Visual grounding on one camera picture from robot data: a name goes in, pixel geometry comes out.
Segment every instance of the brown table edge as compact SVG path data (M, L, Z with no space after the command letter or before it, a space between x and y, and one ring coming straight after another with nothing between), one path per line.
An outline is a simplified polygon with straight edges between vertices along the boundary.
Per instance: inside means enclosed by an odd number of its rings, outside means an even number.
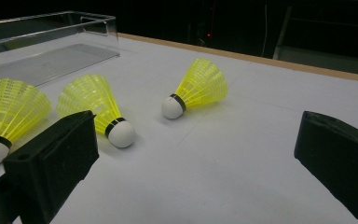
M173 47L173 48L188 49L188 50L193 50L196 52L215 54L215 55L225 56L228 58L240 59L240 60L244 60L244 61L248 61L248 62L252 62L252 63L262 63L262 64L267 64L267 65L272 65L272 66L278 66L278 67L282 67L282 68L292 69L295 71L309 72L309 73L313 73L313 74L317 74L317 75L323 75L323 76L328 76L328 77L339 77L339 78L345 78L345 79L349 79L349 80L358 81L358 74L354 74L354 73L341 72L341 71L337 71L337 70L308 66L308 65L299 64L299 63L288 63L288 62L283 62L283 61L277 61L277 60L272 60L272 59L267 59L267 58L261 58L261 57L246 55L246 54L225 51L225 50L221 50L221 49L208 49L205 47L193 46L193 45L177 43L177 42L172 42L172 41L167 41L167 40L139 36L139 35L129 35L129 34L118 33L118 37L128 38L128 39L132 39L132 40L143 41L143 42L147 42L147 43L158 44L158 45L163 45L163 46L168 46L168 47Z

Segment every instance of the transparent tray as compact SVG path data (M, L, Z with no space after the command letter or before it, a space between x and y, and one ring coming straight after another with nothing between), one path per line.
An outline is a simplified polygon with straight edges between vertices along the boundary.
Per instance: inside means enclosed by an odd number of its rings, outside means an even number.
M113 16L64 11L0 21L0 77L39 86L118 56Z

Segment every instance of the white table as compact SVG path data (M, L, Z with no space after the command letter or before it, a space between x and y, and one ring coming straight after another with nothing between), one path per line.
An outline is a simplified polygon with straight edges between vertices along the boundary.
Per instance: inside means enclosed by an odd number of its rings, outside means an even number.
M101 74L137 133L126 149L98 135L100 158L52 224L358 223L294 158L304 110L358 128L358 75L131 35L119 46L120 57L40 87L55 107L74 77ZM163 118L197 57L224 72L227 98Z

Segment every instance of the badminton birdie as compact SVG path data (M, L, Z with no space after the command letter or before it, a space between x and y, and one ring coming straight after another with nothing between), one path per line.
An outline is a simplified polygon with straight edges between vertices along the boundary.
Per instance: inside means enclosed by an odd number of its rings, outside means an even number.
M12 143L50 112L50 101L37 87L21 80L0 78L0 162Z
M162 115L177 119L188 108L224 99L227 82L219 68L209 60L198 58L187 69L181 83L161 105Z
M135 130L121 117L115 97L105 77L87 74L75 78L63 88L57 111L60 117L75 112L91 110L95 130L104 134L116 147L128 147L133 143Z

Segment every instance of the yellow shuttlecock skirt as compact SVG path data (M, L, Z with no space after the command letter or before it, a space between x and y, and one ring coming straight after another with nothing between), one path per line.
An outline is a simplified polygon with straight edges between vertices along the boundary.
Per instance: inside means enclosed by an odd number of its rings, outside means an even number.
M91 110L96 115L94 123L98 133L105 133L113 120L121 118L108 82L98 74L77 77L66 85L56 108L60 117Z
M16 141L48 115L50 101L37 87L0 78L0 136Z
M187 69L175 91L186 107L207 105L227 95L227 82L219 68L209 60L198 58Z

